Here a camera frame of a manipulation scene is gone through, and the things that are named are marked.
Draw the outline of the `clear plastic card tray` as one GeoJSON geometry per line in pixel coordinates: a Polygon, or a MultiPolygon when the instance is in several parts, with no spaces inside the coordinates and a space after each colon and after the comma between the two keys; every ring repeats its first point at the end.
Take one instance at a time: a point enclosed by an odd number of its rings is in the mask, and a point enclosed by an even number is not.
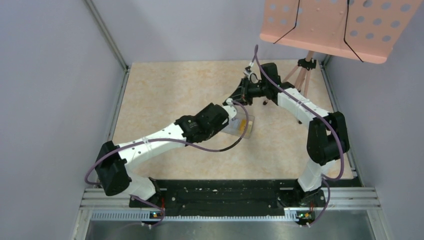
{"type": "Polygon", "coordinates": [[[240,137],[244,133],[245,127],[247,127],[243,137],[249,139],[252,135],[254,122],[255,117],[253,115],[249,114],[248,117],[246,117],[245,111],[237,107],[235,117],[229,121],[228,125],[221,132],[240,137]]]}

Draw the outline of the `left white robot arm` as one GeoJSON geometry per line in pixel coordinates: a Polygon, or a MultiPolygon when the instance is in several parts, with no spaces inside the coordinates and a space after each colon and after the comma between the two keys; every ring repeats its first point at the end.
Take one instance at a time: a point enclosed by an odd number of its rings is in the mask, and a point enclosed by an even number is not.
{"type": "Polygon", "coordinates": [[[210,103],[196,115],[183,115],[165,128],[127,143],[105,142],[93,170],[106,196],[128,194],[141,198],[149,207],[160,202],[160,193],[149,177],[133,170],[167,151],[207,141],[223,130],[237,115],[234,105],[210,103]]]}

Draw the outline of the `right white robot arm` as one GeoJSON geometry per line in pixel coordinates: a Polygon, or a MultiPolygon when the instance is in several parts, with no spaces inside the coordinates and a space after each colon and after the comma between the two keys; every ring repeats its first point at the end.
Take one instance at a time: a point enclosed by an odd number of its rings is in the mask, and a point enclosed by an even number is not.
{"type": "Polygon", "coordinates": [[[245,106],[251,105],[254,98],[265,97],[306,127],[309,159],[295,182],[291,200],[307,206],[324,180],[338,181],[344,174],[345,153],[350,149],[345,116],[319,107],[293,84],[282,81],[275,63],[260,65],[260,77],[252,70],[253,65],[250,62],[244,69],[244,77],[230,98],[245,106]]]}

